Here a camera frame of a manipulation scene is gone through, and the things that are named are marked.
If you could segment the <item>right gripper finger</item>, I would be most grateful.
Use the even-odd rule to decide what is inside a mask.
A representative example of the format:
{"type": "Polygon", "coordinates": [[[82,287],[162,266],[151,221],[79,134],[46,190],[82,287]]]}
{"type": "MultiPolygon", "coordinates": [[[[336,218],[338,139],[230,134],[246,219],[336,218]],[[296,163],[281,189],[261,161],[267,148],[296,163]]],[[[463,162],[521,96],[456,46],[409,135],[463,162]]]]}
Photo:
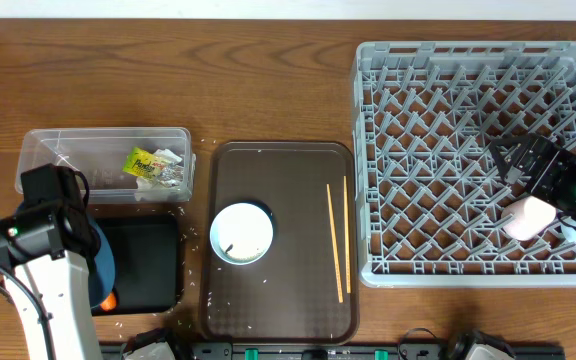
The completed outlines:
{"type": "Polygon", "coordinates": [[[515,166],[517,146],[490,145],[489,152],[497,168],[501,180],[506,184],[514,184],[521,176],[521,171],[515,166]]]}
{"type": "Polygon", "coordinates": [[[498,138],[491,141],[489,149],[510,149],[512,147],[518,147],[519,145],[527,145],[533,141],[540,138],[537,134],[526,134],[520,136],[510,136],[504,138],[498,138]]]}

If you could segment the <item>pink cup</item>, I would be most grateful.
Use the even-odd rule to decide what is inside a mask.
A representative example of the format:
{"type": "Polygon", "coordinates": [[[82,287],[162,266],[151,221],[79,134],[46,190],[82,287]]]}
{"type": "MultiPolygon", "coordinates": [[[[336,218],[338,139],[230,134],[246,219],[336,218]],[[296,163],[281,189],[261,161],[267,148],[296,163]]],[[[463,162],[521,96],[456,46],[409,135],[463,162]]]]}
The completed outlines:
{"type": "Polygon", "coordinates": [[[557,209],[552,205],[528,196],[508,205],[502,212],[503,217],[510,216],[510,221],[502,229],[513,239],[528,241],[537,236],[556,216],[557,209]]]}

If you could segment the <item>yellow snack wrapper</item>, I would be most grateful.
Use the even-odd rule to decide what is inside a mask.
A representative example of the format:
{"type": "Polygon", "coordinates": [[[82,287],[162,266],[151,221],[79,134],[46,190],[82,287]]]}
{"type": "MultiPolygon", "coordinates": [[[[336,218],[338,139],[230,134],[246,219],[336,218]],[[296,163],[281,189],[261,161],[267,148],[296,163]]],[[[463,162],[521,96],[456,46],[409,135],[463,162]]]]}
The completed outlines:
{"type": "Polygon", "coordinates": [[[166,160],[155,156],[154,153],[134,147],[127,156],[122,171],[135,177],[154,180],[167,165],[166,160]]]}

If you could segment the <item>blue plate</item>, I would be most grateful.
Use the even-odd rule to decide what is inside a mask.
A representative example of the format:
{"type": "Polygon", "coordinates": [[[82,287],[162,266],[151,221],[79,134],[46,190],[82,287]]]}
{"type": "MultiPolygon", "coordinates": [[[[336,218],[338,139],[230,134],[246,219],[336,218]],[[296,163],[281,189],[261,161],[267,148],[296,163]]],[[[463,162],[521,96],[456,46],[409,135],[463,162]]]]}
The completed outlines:
{"type": "Polygon", "coordinates": [[[92,309],[99,308],[111,294],[116,278],[114,255],[103,230],[89,215],[88,221],[99,237],[100,248],[94,256],[95,271],[90,271],[88,281],[89,302],[92,309]]]}

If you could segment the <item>white tissue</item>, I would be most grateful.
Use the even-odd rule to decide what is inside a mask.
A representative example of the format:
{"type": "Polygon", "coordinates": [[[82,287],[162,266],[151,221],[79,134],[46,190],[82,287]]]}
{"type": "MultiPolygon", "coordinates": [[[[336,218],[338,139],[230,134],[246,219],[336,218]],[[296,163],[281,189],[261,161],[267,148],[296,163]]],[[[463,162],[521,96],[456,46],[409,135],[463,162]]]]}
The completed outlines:
{"type": "Polygon", "coordinates": [[[166,167],[160,175],[155,177],[154,180],[137,177],[137,188],[139,190],[150,190],[155,188],[174,188],[181,186],[184,180],[183,158],[169,149],[158,149],[155,151],[154,155],[166,160],[166,167]]]}

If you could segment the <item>orange carrot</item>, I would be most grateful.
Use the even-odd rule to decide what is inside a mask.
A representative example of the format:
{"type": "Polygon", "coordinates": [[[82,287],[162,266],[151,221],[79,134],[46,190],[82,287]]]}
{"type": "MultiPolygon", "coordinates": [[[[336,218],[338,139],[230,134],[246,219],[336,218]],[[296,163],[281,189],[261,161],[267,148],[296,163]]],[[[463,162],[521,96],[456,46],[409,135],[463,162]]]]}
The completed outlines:
{"type": "Polygon", "coordinates": [[[108,296],[100,304],[100,308],[104,312],[113,311],[117,307],[117,297],[114,291],[111,291],[108,296]]]}

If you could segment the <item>light blue rice bowl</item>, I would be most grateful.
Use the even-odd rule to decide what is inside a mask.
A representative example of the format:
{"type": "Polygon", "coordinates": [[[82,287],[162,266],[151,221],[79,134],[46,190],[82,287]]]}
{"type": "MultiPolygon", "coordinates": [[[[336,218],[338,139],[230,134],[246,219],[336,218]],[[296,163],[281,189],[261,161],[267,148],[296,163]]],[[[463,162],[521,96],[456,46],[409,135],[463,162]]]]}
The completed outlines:
{"type": "Polygon", "coordinates": [[[237,266],[261,259],[270,249],[273,237],[270,213],[249,202],[233,203],[223,208],[213,218],[209,230],[215,255],[237,266]]]}

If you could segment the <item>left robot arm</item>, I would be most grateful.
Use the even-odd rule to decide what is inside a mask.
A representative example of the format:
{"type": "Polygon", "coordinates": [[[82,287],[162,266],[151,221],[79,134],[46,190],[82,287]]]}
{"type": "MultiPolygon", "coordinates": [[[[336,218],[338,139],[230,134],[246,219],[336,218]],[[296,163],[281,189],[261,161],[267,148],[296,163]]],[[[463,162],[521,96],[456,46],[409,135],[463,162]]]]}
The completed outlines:
{"type": "Polygon", "coordinates": [[[0,288],[15,306],[32,359],[99,359],[89,277],[101,239],[82,173],[53,164],[20,176],[24,201],[0,219],[0,288]]]}

